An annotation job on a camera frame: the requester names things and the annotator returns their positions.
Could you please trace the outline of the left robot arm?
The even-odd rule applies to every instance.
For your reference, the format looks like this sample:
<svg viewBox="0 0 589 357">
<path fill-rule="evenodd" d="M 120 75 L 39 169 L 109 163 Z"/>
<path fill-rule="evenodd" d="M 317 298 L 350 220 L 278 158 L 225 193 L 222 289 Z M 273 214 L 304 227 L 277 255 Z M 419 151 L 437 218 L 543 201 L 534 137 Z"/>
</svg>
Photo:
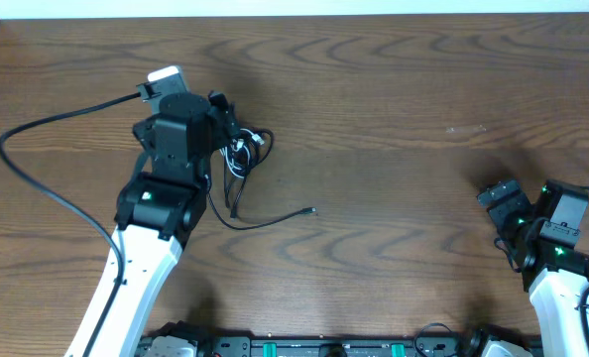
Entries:
<svg viewBox="0 0 589 357">
<path fill-rule="evenodd" d="M 206 209 L 211 155 L 240 134 L 221 92 L 168 94 L 133 134 L 144 151 L 117 198 L 109 257 L 66 353 L 131 356 L 157 296 Z"/>
</svg>

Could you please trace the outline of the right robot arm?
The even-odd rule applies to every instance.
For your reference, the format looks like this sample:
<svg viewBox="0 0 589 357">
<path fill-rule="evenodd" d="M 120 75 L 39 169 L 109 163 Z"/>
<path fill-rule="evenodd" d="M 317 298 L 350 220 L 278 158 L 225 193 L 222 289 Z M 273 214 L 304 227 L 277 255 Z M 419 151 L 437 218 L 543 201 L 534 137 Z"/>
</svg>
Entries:
<svg viewBox="0 0 589 357">
<path fill-rule="evenodd" d="M 589 356 L 589 255 L 576 250 L 589 186 L 549 179 L 536 202 L 500 181 L 477 195 L 496 227 L 495 245 L 523 280 L 545 356 Z"/>
</svg>

